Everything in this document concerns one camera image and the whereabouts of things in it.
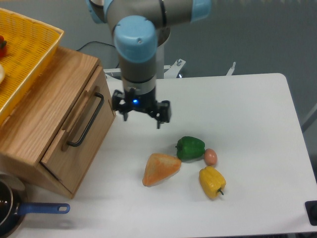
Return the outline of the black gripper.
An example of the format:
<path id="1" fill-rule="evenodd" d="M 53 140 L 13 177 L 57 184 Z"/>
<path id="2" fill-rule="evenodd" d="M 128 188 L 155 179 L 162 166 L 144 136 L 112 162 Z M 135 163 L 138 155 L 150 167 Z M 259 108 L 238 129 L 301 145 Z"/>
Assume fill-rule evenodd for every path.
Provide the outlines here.
<path id="1" fill-rule="evenodd" d="M 124 94 L 115 90 L 112 95 L 112 109 L 123 115 L 127 121 L 130 111 L 146 113 L 157 121 L 157 129 L 164 123 L 169 123 L 171 118 L 170 101 L 156 100 L 156 88 L 146 94 L 136 94 L 136 90 L 124 90 Z"/>

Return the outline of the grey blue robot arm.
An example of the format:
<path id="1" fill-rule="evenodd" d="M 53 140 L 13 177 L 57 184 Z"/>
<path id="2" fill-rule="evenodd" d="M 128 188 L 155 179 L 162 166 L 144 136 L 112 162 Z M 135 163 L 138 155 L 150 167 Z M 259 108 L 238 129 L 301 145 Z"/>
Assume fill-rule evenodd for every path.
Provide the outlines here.
<path id="1" fill-rule="evenodd" d="M 210 0 L 88 0 L 97 24 L 106 23 L 118 53 L 123 91 L 115 90 L 112 108 L 127 120 L 130 111 L 148 114 L 157 126 L 171 118 L 170 101 L 156 100 L 158 47 L 173 25 L 202 20 Z"/>

